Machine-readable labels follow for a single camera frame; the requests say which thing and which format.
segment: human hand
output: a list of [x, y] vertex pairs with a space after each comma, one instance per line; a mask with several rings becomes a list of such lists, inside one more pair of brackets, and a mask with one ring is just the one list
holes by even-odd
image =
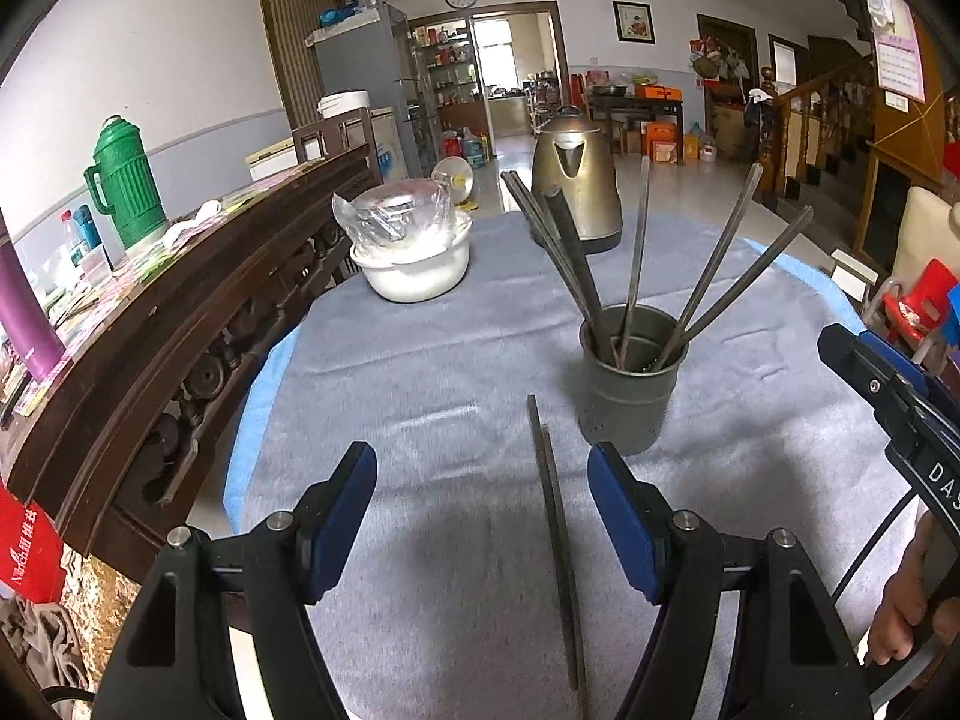
[[[930, 548], [933, 534], [933, 514], [926, 512], [917, 523], [913, 541], [904, 550], [896, 574], [883, 588], [883, 600], [874, 614], [874, 622], [867, 636], [867, 647], [872, 659], [885, 665], [890, 659], [902, 661], [913, 649], [913, 627], [926, 614], [926, 593], [923, 591], [923, 557]], [[933, 632], [944, 646], [950, 645], [960, 632], [960, 598], [945, 600], [933, 614]], [[925, 683], [942, 655], [923, 672], [914, 683]]]

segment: gray metal cup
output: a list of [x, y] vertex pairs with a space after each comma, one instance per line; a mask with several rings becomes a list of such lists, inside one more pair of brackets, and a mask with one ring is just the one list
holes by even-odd
[[[603, 322], [618, 343], [625, 304], [606, 306]], [[630, 328], [627, 370], [600, 362], [595, 353], [593, 333], [587, 322], [580, 325], [580, 346], [584, 351], [583, 387], [577, 403], [580, 432], [592, 445], [611, 442], [625, 456], [635, 455], [654, 445], [664, 427], [667, 403], [677, 384], [677, 370], [686, 357], [686, 344], [656, 373], [640, 373], [656, 360], [677, 321], [670, 314], [637, 304]]]

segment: gray tablecloth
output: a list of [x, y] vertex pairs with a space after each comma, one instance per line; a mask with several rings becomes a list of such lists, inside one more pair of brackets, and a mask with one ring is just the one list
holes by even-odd
[[[590, 260], [605, 302], [625, 298], [634, 223], [627, 215], [620, 247]], [[642, 301], [678, 314], [717, 235], [651, 215]], [[734, 242], [704, 307], [756, 256]], [[817, 358], [817, 335], [843, 306], [834, 298], [777, 266], [761, 276], [691, 345], [664, 433], [630, 461], [671, 506], [719, 530], [791, 528], [829, 589], [906, 490], [870, 409]], [[343, 579], [310, 610], [333, 680], [363, 720], [576, 716], [530, 392], [551, 428], [568, 512], [590, 713], [616, 712], [656, 610], [628, 586], [587, 489], [589, 447], [573, 413], [579, 323], [512, 213], [474, 226], [469, 270], [447, 295], [392, 304], [357, 276], [301, 325], [240, 518], [248, 528], [291, 508], [352, 440], [376, 450], [377, 490]], [[869, 623], [911, 532], [904, 514], [848, 590], [851, 635]], [[730, 598], [703, 717], [722, 695], [735, 611]]]

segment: cable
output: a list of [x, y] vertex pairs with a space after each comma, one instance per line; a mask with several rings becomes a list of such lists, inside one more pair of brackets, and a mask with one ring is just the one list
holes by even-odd
[[874, 531], [874, 534], [870, 536], [870, 541], [864, 545], [861, 549], [860, 554], [857, 555], [853, 562], [850, 564], [850, 568], [847, 569], [847, 573], [843, 575], [843, 579], [840, 580], [840, 584], [837, 584], [836, 589], [833, 591], [833, 594], [830, 596], [830, 601], [836, 605], [837, 600], [840, 596], [843, 595], [843, 591], [847, 589], [847, 585], [850, 584], [853, 575], [860, 570], [861, 565], [863, 565], [864, 560], [867, 560], [867, 555], [870, 555], [870, 552], [874, 550], [874, 547], [877, 546], [877, 541], [880, 541], [880, 538], [883, 538], [883, 534], [886, 533], [890, 526], [894, 524], [894, 520], [899, 517], [901, 512], [906, 509], [906, 505], [910, 503], [917, 493], [914, 490], [907, 490], [907, 493], [904, 493], [904, 497], [896, 501], [893, 509], [890, 509], [890, 514], [887, 514], [883, 519], [883, 522], [877, 526], [877, 529]]
[[40, 690], [40, 695], [48, 704], [56, 704], [58, 701], [85, 701], [92, 704], [95, 698], [89, 690], [71, 688], [69, 685], [53, 685], [51, 688], [43, 688]]

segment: kettle handle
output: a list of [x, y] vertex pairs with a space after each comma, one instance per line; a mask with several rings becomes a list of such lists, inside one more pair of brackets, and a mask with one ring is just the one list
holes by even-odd
[[100, 172], [99, 165], [91, 165], [83, 171], [83, 178], [86, 180], [86, 189], [90, 192], [90, 199], [93, 200], [94, 207], [101, 214], [112, 215], [114, 211], [113, 206], [107, 205], [107, 201], [102, 199], [100, 190], [97, 189], [97, 182], [93, 179], [93, 175], [98, 172]]

